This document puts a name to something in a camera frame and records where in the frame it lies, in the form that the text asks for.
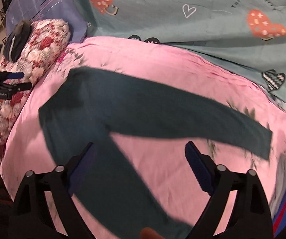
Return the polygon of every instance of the blue gripper pad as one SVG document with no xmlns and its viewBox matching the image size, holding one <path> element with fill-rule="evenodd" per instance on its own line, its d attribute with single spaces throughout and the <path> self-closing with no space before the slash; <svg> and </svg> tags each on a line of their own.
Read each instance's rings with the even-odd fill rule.
<svg viewBox="0 0 286 239">
<path fill-rule="evenodd" d="M 202 155 L 191 141 L 185 146 L 185 157 L 201 189 L 212 196 L 214 193 L 214 168 L 216 168 L 213 160 L 207 155 Z"/>
</svg>

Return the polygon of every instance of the white heart outline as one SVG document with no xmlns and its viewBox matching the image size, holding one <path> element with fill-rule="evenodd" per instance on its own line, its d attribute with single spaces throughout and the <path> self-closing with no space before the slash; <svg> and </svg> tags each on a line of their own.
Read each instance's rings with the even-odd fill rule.
<svg viewBox="0 0 286 239">
<path fill-rule="evenodd" d="M 194 9 L 194 11 L 192 11 L 188 16 L 186 15 L 185 10 L 184 10 L 184 7 L 185 7 L 185 6 L 187 6 L 187 8 L 188 8 L 188 9 L 187 9 L 187 12 L 189 12 L 189 11 L 192 10 L 192 9 Z M 183 7 L 182 7 L 182 9 L 183 9 L 183 13 L 184 13 L 186 19 L 187 19 L 189 16 L 191 16 L 194 12 L 196 12 L 196 10 L 197 10 L 196 7 L 191 7 L 191 8 L 190 8 L 190 6 L 189 6 L 188 4 L 184 4 Z"/>
</svg>

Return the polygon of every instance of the silver screw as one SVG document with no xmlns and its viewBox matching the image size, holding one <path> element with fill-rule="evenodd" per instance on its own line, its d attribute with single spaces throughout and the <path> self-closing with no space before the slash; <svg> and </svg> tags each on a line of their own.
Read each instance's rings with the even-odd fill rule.
<svg viewBox="0 0 286 239">
<path fill-rule="evenodd" d="M 217 166 L 217 170 L 219 170 L 219 171 L 221 171 L 221 172 L 224 172 L 224 171 L 226 171 L 226 167 L 225 167 L 225 165 L 219 164 L 219 165 Z"/>
<path fill-rule="evenodd" d="M 30 176 L 32 176 L 33 174 L 34 174 L 34 171 L 27 171 L 27 172 L 25 173 L 25 176 L 30 177 Z"/>
<path fill-rule="evenodd" d="M 256 171 L 253 170 L 253 169 L 250 169 L 250 170 L 248 171 L 248 173 L 249 173 L 250 175 L 252 175 L 252 176 L 255 176 L 255 175 L 257 174 Z"/>
<path fill-rule="evenodd" d="M 55 168 L 56 172 L 63 172 L 64 171 L 64 166 L 63 165 L 59 165 Z"/>
</svg>

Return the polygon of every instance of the red stripe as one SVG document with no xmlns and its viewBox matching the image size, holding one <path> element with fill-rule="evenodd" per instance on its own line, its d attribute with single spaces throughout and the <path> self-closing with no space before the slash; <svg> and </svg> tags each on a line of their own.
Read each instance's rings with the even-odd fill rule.
<svg viewBox="0 0 286 239">
<path fill-rule="evenodd" d="M 284 203 L 284 206 L 282 207 L 281 209 L 281 212 L 279 213 L 275 223 L 273 224 L 273 233 L 275 234 L 278 227 L 279 227 L 279 224 L 281 223 L 281 220 L 284 216 L 284 213 L 285 213 L 285 210 L 286 210 L 286 200 L 285 200 L 285 203 Z"/>
</svg>

